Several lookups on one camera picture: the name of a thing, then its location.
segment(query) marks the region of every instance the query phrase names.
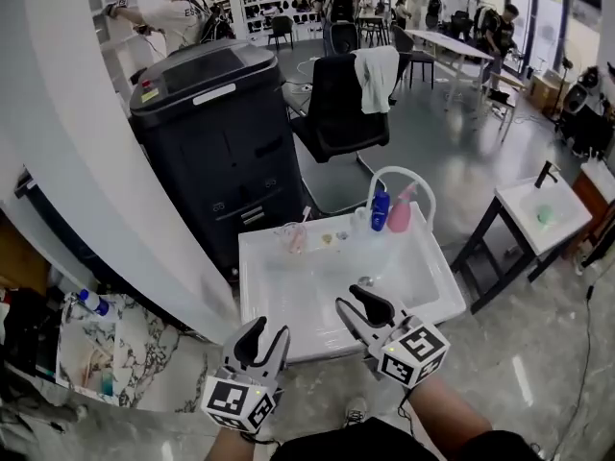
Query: pink bottle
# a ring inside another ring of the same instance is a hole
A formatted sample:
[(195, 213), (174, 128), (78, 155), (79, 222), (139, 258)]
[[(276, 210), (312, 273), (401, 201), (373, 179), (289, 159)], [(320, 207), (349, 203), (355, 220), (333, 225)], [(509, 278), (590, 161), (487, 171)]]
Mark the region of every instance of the pink bottle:
[(410, 224), (410, 195), (416, 191), (416, 182), (410, 184), (397, 197), (397, 202), (388, 214), (386, 225), (391, 232), (405, 232)]

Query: label sticker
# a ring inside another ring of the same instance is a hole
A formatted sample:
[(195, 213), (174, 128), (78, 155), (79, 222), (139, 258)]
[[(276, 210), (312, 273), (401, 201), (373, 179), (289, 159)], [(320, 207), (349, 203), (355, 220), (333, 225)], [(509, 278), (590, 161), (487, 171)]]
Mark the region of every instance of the label sticker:
[(150, 99), (154, 99), (159, 94), (160, 94), (160, 92), (156, 88), (153, 89), (153, 90), (150, 90), (149, 92), (146, 92), (145, 94), (143, 94), (141, 96), (141, 102), (142, 103), (147, 103)]

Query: small sink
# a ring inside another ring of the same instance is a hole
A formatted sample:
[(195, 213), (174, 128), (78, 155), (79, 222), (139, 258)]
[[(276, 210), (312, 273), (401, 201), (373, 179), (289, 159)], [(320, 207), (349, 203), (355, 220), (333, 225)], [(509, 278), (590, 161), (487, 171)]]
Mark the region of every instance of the small sink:
[(283, 249), (277, 230), (239, 235), (242, 322), (267, 317), (264, 343), (289, 326), (290, 363), (362, 350), (335, 311), (336, 298), (354, 300), (348, 287), (360, 279), (373, 285), (372, 292), (400, 299), (424, 321), (441, 323), (465, 310), (417, 204), (402, 234), (387, 228), (359, 234), (350, 219), (343, 215), (306, 223), (307, 246), (299, 255)]
[(542, 255), (572, 237), (592, 216), (573, 189), (559, 175), (496, 188), (496, 197), (513, 218), (536, 255)]

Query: water bottle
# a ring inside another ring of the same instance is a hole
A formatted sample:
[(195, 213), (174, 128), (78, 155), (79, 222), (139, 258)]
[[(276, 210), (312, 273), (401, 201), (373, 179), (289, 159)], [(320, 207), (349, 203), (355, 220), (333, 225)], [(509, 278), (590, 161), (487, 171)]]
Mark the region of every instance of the water bottle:
[(109, 312), (109, 303), (102, 299), (98, 294), (94, 294), (89, 290), (82, 290), (79, 293), (79, 300), (89, 310), (94, 311), (99, 316), (106, 316)]

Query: white towel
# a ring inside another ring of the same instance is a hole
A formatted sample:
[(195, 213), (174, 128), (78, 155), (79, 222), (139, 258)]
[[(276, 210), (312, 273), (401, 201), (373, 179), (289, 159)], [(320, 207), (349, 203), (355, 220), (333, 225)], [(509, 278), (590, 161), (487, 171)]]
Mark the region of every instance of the white towel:
[(353, 51), (358, 83), (363, 89), (361, 109), (365, 114), (388, 112), (388, 98), (397, 80), (399, 53), (393, 46)]

